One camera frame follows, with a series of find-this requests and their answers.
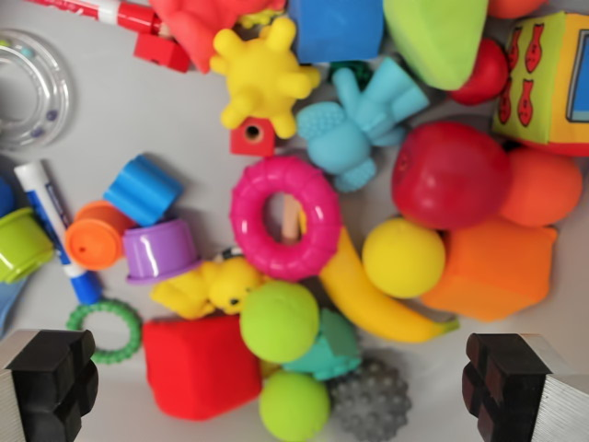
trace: green stacking cup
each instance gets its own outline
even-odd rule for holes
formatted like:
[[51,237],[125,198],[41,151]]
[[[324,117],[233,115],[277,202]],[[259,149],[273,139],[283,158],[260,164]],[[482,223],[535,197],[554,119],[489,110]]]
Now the green stacking cup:
[[53,244],[35,221],[32,209],[0,218],[0,283],[15,283],[52,257]]

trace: yellow ball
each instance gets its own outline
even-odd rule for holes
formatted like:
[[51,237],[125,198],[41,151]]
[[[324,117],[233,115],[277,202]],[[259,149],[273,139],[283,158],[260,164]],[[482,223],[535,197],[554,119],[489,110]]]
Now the yellow ball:
[[404,299],[434,288],[445,267],[445,247],[437,232],[403,218],[375,228],[364,243],[362,257],[372,283]]

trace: orange stacking cup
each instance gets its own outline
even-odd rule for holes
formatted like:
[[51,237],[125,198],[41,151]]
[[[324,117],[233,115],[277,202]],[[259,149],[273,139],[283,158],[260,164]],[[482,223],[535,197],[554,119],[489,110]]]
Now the orange stacking cup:
[[107,201],[85,205],[65,234],[69,256],[88,270],[104,270],[123,255],[122,235],[134,221]]

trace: red ball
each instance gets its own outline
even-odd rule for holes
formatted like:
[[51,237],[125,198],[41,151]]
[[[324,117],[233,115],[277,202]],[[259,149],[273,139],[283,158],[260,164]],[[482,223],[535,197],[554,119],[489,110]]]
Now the red ball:
[[483,39],[472,76],[459,90],[450,92],[450,98],[467,106],[484,103],[499,97],[508,77],[509,67],[502,47],[491,39]]
[[393,201],[425,227],[471,227],[499,212],[511,181],[509,158],[490,136],[457,122],[427,123],[398,154]]

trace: teal toy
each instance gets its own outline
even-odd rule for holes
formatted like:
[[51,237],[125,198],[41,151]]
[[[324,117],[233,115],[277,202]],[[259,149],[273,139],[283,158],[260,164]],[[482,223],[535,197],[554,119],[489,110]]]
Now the teal toy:
[[353,326],[342,315],[323,308],[319,336],[311,349],[294,362],[284,364],[286,371],[308,373],[324,381],[354,371],[362,359]]
[[405,136],[399,123],[422,111],[428,98],[391,58],[361,91],[352,70],[333,76],[341,105],[322,102],[297,115],[298,132],[308,141],[311,161],[331,175],[340,192],[355,192],[375,175],[372,146],[398,145]]

